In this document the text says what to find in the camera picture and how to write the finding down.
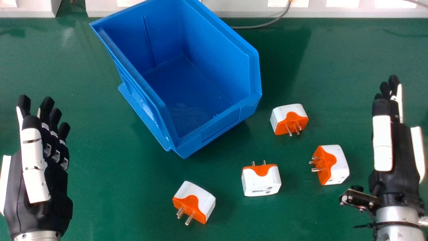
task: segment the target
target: metal pin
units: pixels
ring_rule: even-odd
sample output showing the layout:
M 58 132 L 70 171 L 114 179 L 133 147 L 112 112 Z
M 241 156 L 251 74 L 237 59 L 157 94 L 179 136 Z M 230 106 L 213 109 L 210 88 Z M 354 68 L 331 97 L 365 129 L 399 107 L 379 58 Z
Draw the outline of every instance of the metal pin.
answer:
M 294 126 L 294 129 L 296 130 L 297 135 L 300 135 L 300 132 L 297 130 L 296 126 Z
M 181 207 L 177 212 L 177 218 L 180 219 L 184 213 L 184 207 Z
M 291 131 L 290 131 L 290 129 L 287 127 L 287 131 L 288 131 L 288 134 L 290 135 L 290 136 L 293 136 L 293 134 L 291 133 Z
M 192 221 L 193 216 L 195 216 L 195 213 L 192 213 L 189 218 L 186 220 L 186 222 L 184 224 L 186 224 L 186 226 L 189 226 L 190 221 Z

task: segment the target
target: orange and white plug adapter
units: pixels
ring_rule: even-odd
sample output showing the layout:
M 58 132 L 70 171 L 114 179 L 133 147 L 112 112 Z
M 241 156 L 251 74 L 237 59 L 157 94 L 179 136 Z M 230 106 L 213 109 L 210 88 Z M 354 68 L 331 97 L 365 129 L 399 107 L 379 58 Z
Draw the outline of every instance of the orange and white plug adapter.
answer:
M 300 135 L 308 121 L 308 115 L 301 104 L 278 106 L 272 110 L 270 116 L 270 124 L 275 135 L 288 133 L 293 136 L 293 132 Z
M 192 219 L 206 224 L 215 207 L 215 197 L 199 186 L 184 181 L 177 193 L 172 198 L 174 207 L 178 209 L 177 218 L 183 214 L 189 217 L 185 224 L 188 226 Z
M 242 188 L 247 197 L 272 195 L 279 191 L 281 187 L 281 177 L 277 164 L 256 166 L 252 162 L 251 166 L 242 169 Z
M 318 146 L 312 155 L 312 172 L 318 173 L 321 185 L 341 184 L 349 176 L 349 167 L 339 145 Z

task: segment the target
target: green tabletop surface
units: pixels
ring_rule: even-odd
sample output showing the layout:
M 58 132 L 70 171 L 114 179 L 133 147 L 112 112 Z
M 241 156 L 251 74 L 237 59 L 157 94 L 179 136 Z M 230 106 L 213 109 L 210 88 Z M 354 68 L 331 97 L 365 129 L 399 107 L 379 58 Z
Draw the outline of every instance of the green tabletop surface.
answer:
M 286 18 L 238 33 L 260 54 L 263 97 L 253 116 L 183 160 L 166 152 L 121 96 L 121 80 L 89 27 L 81 3 L 62 3 L 55 19 L 0 19 L 0 154 L 19 149 L 15 105 L 32 113 L 45 96 L 71 125 L 68 195 L 73 219 L 63 241 L 372 240 L 367 214 L 338 196 L 368 186 L 373 169 L 372 100 L 397 74 L 405 122 L 428 140 L 428 20 Z M 233 25 L 266 19 L 225 19 Z M 301 103 L 309 123 L 300 136 L 275 136 L 274 107 Z M 351 175 L 322 186 L 308 162 L 317 146 L 341 145 Z M 241 170 L 278 164 L 279 193 L 245 197 Z M 212 193 L 206 225 L 184 225 L 172 197 L 191 181 Z M 428 182 L 420 186 L 428 202 Z M 8 240 L 0 218 L 0 240 Z

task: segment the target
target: storage bin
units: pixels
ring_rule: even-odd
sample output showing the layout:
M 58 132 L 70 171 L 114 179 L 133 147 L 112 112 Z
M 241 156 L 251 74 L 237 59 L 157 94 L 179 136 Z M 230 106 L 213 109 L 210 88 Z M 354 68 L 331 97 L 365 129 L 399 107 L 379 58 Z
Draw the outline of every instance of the storage bin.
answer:
M 186 158 L 256 110 L 257 51 L 199 1 L 148 0 L 90 25 L 166 151 Z

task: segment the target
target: blue plastic bin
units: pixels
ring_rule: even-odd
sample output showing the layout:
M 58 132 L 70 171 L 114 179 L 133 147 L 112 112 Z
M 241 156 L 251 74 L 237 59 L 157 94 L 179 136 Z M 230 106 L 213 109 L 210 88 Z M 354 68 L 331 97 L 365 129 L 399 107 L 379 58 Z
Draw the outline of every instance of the blue plastic bin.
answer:
M 257 51 L 199 1 L 148 0 L 90 25 L 166 151 L 186 158 L 256 110 Z

